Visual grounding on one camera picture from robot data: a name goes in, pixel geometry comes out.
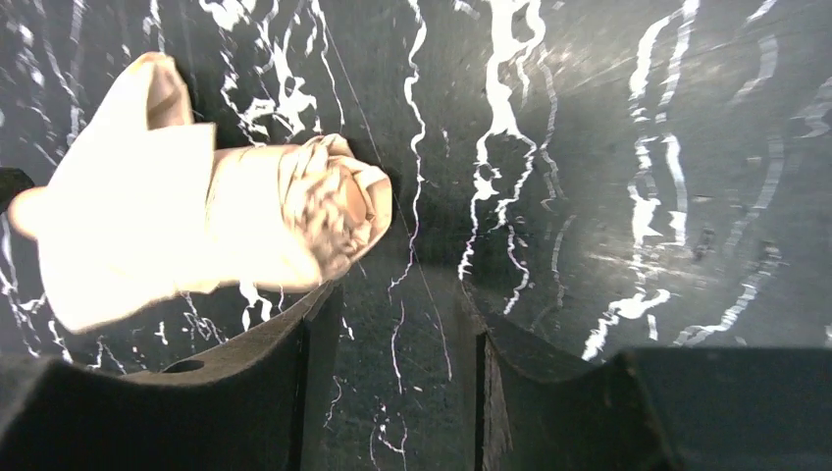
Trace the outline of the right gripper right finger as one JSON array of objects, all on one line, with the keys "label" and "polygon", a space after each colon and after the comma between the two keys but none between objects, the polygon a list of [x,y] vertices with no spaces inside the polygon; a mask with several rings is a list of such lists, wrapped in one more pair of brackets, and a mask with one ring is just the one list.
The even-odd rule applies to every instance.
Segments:
[{"label": "right gripper right finger", "polygon": [[462,290],[470,470],[827,470],[826,348],[637,347],[595,366]]}]

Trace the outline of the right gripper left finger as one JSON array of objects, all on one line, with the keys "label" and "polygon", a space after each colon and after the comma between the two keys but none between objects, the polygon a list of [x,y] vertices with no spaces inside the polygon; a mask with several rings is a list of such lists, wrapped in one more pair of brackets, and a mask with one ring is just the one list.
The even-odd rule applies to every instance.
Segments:
[{"label": "right gripper left finger", "polygon": [[1,359],[5,470],[310,470],[320,453],[342,289],[160,372],[111,376]]}]

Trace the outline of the beige folding umbrella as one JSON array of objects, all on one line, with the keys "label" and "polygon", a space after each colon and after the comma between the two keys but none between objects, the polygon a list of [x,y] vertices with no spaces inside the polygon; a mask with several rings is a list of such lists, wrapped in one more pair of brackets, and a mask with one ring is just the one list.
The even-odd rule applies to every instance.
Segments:
[{"label": "beige folding umbrella", "polygon": [[44,186],[9,218],[35,240],[57,320],[83,333],[186,292],[304,292],[342,277],[386,233],[392,185],[339,134],[219,149],[175,60],[121,72]]}]

